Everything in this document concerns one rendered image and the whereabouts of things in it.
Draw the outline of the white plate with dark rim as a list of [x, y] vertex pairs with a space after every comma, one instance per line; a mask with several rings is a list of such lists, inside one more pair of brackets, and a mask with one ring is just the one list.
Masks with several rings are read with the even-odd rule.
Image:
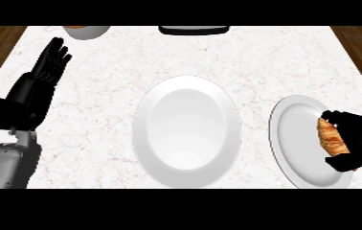
[[285, 97], [269, 120], [269, 141], [279, 169], [297, 188], [341, 189], [353, 172], [337, 172], [325, 163], [328, 152], [319, 145], [316, 121], [328, 107], [303, 95]]

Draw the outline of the grey cup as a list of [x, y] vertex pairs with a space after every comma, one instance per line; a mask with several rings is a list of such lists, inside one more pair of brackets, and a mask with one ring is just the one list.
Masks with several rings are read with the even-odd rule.
[[78, 40], [95, 39], [109, 30], [109, 28], [109, 26], [64, 27], [70, 37]]

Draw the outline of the black and grey appliance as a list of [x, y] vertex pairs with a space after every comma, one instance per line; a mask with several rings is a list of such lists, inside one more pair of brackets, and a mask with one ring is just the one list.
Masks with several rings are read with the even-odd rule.
[[160, 26], [166, 35], [219, 35], [229, 31], [228, 26]]

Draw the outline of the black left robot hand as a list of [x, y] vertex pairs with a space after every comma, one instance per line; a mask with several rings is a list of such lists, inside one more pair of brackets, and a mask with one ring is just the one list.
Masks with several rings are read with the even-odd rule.
[[0, 129], [34, 130], [46, 119], [67, 64], [72, 56], [64, 39], [55, 37], [36, 65], [16, 80], [6, 98], [0, 98]]

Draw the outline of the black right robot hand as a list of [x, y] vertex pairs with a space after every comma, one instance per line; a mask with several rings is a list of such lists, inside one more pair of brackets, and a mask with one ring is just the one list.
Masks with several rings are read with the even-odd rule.
[[349, 153], [327, 157], [325, 162], [340, 173], [344, 173], [362, 167], [362, 116], [327, 110], [322, 112], [321, 118], [337, 126], [349, 150]]

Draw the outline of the large white oval plate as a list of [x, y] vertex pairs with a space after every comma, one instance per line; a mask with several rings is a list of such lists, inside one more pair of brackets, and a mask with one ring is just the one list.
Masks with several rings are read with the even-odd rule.
[[241, 147], [241, 119], [222, 88], [194, 76], [173, 77], [146, 93], [133, 121], [133, 148], [149, 176], [173, 188], [211, 185]]

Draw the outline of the golden brown croissant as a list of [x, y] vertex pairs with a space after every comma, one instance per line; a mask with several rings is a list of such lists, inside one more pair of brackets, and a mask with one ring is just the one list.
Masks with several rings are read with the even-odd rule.
[[361, 165], [352, 157], [337, 128], [322, 118], [316, 121], [316, 132], [319, 145], [328, 153], [328, 156], [325, 157], [327, 164], [337, 172], [355, 172]]

